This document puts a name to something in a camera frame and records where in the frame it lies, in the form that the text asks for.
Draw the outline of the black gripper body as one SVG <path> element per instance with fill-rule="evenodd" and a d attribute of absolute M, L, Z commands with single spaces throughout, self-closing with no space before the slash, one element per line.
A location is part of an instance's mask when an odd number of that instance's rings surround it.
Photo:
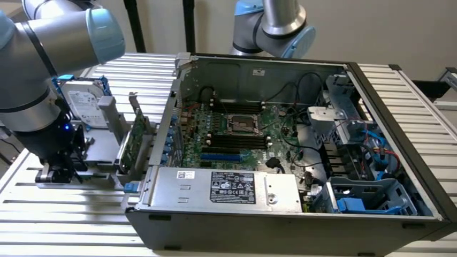
<path fill-rule="evenodd" d="M 87 149 L 83 126 L 71 123 L 71 108 L 66 100 L 56 100 L 60 109 L 58 119 L 43 129 L 32 132 L 16 132 L 16 138 L 24 147 L 50 165 L 70 168 L 71 155 Z"/>

